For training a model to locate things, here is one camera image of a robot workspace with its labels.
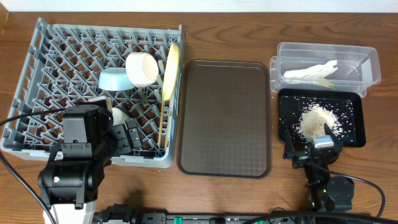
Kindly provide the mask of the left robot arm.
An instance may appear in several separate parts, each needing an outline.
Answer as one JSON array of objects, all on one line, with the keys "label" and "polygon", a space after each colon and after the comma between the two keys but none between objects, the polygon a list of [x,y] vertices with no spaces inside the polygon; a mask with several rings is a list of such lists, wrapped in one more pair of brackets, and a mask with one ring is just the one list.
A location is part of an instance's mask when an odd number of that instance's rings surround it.
[{"label": "left robot arm", "polygon": [[77,105],[63,115],[64,140],[54,145],[38,182],[47,223],[91,223],[104,179],[114,156],[140,147],[137,124],[113,124],[105,106]]}]

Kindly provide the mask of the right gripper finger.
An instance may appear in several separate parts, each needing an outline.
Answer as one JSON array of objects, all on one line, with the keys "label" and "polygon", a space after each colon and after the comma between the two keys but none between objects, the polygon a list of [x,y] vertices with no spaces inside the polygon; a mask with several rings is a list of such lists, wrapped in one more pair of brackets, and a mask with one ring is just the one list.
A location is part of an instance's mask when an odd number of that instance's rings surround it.
[{"label": "right gripper finger", "polygon": [[294,147],[290,137],[289,129],[285,129],[285,147],[284,152],[294,152]]},{"label": "right gripper finger", "polygon": [[327,137],[325,144],[326,147],[343,147],[343,143],[336,137],[336,135],[326,123],[324,124],[324,131],[325,136]]}]

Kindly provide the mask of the light blue bowl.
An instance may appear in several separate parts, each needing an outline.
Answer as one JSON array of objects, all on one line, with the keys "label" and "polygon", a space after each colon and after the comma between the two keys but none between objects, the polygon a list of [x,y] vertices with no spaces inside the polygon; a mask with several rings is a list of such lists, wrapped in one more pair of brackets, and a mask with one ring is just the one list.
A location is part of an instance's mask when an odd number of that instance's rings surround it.
[{"label": "light blue bowl", "polygon": [[135,88],[125,68],[106,68],[99,74],[98,87],[107,91],[123,91]]}]

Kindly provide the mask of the yellow plate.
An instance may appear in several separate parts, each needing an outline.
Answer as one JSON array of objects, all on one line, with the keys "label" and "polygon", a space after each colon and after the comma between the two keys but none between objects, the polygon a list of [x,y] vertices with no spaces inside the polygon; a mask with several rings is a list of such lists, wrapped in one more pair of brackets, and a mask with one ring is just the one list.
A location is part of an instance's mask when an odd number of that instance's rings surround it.
[{"label": "yellow plate", "polygon": [[164,72],[164,81],[162,87],[162,101],[169,101],[174,91],[175,82],[178,74],[178,65],[180,60],[180,49],[176,43],[170,45],[167,57],[166,68]]}]

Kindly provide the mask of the white bowl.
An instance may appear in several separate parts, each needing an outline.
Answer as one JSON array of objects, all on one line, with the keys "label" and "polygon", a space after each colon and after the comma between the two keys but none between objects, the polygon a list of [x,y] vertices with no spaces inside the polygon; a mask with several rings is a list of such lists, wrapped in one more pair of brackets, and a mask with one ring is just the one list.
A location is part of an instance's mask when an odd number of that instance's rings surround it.
[{"label": "white bowl", "polygon": [[135,87],[145,88],[157,81],[159,68],[151,54],[133,52],[127,56],[126,73]]}]

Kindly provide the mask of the wooden chopstick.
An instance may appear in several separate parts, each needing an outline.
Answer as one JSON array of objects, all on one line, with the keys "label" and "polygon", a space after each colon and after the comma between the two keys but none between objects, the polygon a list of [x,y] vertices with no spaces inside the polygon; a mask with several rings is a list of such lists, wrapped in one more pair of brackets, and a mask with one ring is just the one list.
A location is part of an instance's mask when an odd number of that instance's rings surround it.
[{"label": "wooden chopstick", "polygon": [[168,113],[167,113],[167,125],[166,125],[166,132],[165,132],[165,144],[164,144],[164,149],[166,150],[167,145],[168,145],[168,133],[169,133],[169,123],[170,123],[170,117],[171,117],[171,112],[172,112],[172,108],[171,108],[171,102],[170,100],[168,101]]},{"label": "wooden chopstick", "polygon": [[160,148],[161,145],[161,139],[162,139],[162,127],[163,127],[163,120],[164,120],[164,106],[165,102],[162,101],[161,104],[161,110],[160,110],[160,121],[159,121],[159,135],[158,135],[158,148]]}]

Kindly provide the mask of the white cup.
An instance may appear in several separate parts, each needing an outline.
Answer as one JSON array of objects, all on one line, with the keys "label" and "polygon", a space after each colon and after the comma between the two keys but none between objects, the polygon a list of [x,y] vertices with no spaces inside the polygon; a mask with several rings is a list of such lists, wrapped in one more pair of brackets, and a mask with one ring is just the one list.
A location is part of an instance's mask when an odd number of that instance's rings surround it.
[{"label": "white cup", "polygon": [[112,108],[112,115],[113,115],[113,126],[124,124],[126,120],[131,118],[119,108]]}]

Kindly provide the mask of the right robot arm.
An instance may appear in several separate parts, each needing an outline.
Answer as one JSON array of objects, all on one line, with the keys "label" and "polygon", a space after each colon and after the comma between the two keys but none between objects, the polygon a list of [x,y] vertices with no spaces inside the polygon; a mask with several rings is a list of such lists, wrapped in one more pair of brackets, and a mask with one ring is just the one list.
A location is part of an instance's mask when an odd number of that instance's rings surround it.
[{"label": "right robot arm", "polygon": [[285,130],[283,158],[292,161],[294,169],[303,168],[309,201],[321,212],[346,212],[352,209],[354,182],[328,169],[339,157],[343,143],[324,124],[323,136],[315,137],[302,151],[296,151],[289,130]]}]

